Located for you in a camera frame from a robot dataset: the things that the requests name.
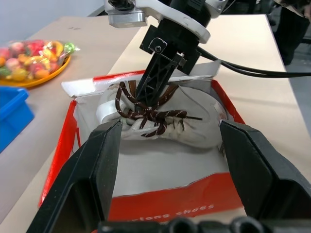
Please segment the lattice finger of the black right gripper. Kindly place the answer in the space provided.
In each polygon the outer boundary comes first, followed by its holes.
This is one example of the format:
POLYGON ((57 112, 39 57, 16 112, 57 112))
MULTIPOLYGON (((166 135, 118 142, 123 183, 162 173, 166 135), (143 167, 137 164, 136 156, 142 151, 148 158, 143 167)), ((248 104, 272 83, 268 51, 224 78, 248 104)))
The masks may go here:
POLYGON ((175 58, 154 54, 136 88, 136 100, 148 107, 155 105, 175 70, 175 58))

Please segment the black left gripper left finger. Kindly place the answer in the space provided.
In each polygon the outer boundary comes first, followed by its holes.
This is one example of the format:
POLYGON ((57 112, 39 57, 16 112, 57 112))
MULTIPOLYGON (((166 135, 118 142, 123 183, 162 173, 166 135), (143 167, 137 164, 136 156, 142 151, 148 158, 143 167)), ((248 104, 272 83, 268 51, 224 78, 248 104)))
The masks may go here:
POLYGON ((109 214, 122 122, 99 125, 65 162, 29 233, 91 233, 109 214))

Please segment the hidden finger of the black right gripper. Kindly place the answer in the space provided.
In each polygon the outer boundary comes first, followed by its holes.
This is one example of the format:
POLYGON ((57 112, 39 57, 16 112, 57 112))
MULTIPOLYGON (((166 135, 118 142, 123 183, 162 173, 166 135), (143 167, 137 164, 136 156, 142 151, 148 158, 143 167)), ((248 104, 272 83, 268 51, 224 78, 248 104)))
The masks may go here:
POLYGON ((175 54, 168 65, 167 82, 174 82, 178 77, 185 76, 185 74, 180 70, 183 68, 185 62, 186 60, 182 55, 175 54))

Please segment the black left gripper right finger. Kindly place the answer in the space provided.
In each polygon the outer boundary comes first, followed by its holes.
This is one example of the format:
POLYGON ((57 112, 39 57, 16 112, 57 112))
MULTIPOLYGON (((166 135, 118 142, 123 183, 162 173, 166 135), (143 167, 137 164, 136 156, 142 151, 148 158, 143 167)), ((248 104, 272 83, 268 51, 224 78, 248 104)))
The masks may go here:
POLYGON ((220 125, 229 172, 246 213, 233 233, 309 233, 311 184, 258 130, 233 121, 220 125))

